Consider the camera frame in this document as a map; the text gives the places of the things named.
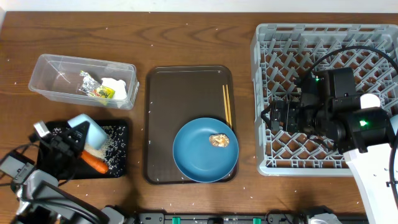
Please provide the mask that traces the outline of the light blue rice bowl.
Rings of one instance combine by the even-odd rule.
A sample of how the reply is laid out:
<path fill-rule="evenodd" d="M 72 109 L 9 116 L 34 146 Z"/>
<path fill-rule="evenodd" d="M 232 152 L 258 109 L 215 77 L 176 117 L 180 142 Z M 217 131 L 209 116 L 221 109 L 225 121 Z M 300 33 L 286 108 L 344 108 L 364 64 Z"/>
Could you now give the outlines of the light blue rice bowl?
<path fill-rule="evenodd" d="M 89 122 L 88 134 L 86 136 L 86 143 L 96 150 L 100 150 L 102 145 L 106 142 L 108 136 L 105 131 L 88 115 L 80 114 L 67 121 L 71 128 L 78 126 L 83 122 Z"/>

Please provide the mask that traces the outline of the orange carrot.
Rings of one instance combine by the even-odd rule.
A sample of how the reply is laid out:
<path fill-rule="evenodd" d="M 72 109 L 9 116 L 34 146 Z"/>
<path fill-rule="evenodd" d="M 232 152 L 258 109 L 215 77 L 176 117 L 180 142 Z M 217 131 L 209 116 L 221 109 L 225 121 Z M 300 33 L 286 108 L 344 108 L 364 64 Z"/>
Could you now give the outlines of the orange carrot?
<path fill-rule="evenodd" d="M 81 158 L 97 172 L 101 174 L 107 173 L 109 170 L 108 165 L 97 157 L 91 155 L 89 152 L 83 151 L 81 153 Z"/>

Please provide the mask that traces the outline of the wooden chopstick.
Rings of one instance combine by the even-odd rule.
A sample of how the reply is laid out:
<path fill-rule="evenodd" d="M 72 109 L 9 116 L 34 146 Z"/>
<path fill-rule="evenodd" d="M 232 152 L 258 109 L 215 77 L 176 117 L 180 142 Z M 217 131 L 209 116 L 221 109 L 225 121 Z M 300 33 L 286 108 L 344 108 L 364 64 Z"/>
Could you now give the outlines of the wooden chopstick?
<path fill-rule="evenodd" d="M 229 122 L 229 126 L 232 129 L 233 127 L 233 123 L 232 123 L 232 115 L 231 115 L 231 103 L 230 103 L 230 97 L 229 97 L 229 88 L 228 85 L 226 85 L 225 87 L 226 89 L 226 104 L 227 104 L 227 110 L 228 110 L 228 122 Z"/>
<path fill-rule="evenodd" d="M 225 113 L 225 118 L 226 118 L 226 124 L 228 125 L 228 126 L 230 126 L 230 123 L 229 123 L 229 114 L 228 114 L 228 105 L 227 105 L 227 99 L 226 99 L 226 92 L 225 92 L 225 87 L 224 87 L 224 85 L 222 86 L 222 89 L 223 89 L 223 102 L 224 102 L 224 113 Z"/>

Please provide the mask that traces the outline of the dried mushroom piece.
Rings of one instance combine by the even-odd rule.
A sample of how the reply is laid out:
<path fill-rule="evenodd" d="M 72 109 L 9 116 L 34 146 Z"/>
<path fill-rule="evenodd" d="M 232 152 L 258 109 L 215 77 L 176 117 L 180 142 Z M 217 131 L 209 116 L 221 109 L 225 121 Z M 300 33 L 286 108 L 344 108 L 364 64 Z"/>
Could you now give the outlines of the dried mushroom piece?
<path fill-rule="evenodd" d="M 229 145 L 229 137 L 225 134 L 212 134 L 209 142 L 214 147 L 227 147 Z"/>

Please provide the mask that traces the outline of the foil snack wrapper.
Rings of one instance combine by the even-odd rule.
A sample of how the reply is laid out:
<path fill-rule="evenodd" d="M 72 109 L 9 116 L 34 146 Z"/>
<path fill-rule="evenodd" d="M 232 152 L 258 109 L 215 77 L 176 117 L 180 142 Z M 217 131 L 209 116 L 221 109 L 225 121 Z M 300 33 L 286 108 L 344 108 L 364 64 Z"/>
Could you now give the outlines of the foil snack wrapper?
<path fill-rule="evenodd" d="M 113 98 L 115 91 L 112 88 L 101 85 L 88 72 L 81 71 L 80 76 L 83 77 L 80 91 L 91 97 Z"/>

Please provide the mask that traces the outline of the white tissue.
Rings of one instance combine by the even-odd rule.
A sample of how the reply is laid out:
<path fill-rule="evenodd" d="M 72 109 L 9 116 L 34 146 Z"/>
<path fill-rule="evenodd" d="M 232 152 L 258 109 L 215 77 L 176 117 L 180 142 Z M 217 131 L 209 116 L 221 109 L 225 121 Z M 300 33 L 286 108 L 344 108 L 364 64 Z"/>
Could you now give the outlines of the white tissue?
<path fill-rule="evenodd" d="M 127 97 L 126 83 L 123 80 L 102 78 L 102 85 L 114 90 L 114 100 L 124 100 Z"/>

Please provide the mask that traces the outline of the dark blue plate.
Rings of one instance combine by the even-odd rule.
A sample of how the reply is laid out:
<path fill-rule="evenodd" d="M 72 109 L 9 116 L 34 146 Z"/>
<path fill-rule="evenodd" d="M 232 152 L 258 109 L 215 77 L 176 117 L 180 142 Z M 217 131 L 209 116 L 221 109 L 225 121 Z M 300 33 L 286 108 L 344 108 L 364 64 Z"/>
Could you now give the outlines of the dark blue plate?
<path fill-rule="evenodd" d="M 213 146 L 210 136 L 225 134 L 226 147 Z M 181 127 L 173 143 L 173 158 L 179 171 L 190 180 L 210 183 L 227 177 L 239 157 L 239 143 L 233 130 L 214 118 L 197 118 Z"/>

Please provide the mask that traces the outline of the pink plastic cup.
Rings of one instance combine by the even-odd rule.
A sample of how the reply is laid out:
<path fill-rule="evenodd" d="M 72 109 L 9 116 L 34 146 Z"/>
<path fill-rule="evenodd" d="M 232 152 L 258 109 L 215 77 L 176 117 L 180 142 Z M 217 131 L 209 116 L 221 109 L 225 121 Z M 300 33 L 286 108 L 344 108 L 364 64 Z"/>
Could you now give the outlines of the pink plastic cup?
<path fill-rule="evenodd" d="M 380 107 L 381 101 L 377 95 L 365 93 L 360 96 L 361 109 Z"/>

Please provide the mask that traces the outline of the light blue plastic cup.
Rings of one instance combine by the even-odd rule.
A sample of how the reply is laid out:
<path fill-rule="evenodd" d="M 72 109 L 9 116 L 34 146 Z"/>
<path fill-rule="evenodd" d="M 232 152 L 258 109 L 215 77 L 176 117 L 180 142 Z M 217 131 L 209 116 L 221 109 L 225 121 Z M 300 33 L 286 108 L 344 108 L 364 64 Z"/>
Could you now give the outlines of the light blue plastic cup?
<path fill-rule="evenodd" d="M 398 130 L 398 115 L 394 115 L 391 119 L 390 119 L 394 134 L 397 134 L 397 130 Z"/>

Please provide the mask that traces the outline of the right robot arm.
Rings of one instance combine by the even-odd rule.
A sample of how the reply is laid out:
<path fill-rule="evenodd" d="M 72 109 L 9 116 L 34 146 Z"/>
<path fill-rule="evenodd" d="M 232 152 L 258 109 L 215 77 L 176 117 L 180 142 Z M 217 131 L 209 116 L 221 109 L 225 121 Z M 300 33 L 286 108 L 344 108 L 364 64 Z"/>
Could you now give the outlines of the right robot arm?
<path fill-rule="evenodd" d="M 352 68 L 308 74 L 298 102 L 274 100 L 261 112 L 272 131 L 326 137 L 343 155 L 358 186 L 369 223 L 397 223 L 394 167 L 397 133 L 369 94 L 356 91 Z"/>

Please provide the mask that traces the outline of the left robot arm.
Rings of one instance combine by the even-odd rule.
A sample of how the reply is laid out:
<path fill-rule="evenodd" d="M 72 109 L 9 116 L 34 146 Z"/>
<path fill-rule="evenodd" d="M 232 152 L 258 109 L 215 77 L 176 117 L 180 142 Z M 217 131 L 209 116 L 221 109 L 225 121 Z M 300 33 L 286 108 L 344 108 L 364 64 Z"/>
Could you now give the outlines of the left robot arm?
<path fill-rule="evenodd" d="M 125 223 L 115 208 L 96 207 L 66 193 L 59 177 L 70 180 L 95 123 L 84 121 L 53 136 L 43 122 L 36 123 L 29 143 L 11 150 L 1 159 L 1 172 L 11 177 L 8 187 L 19 208 L 13 223 Z"/>

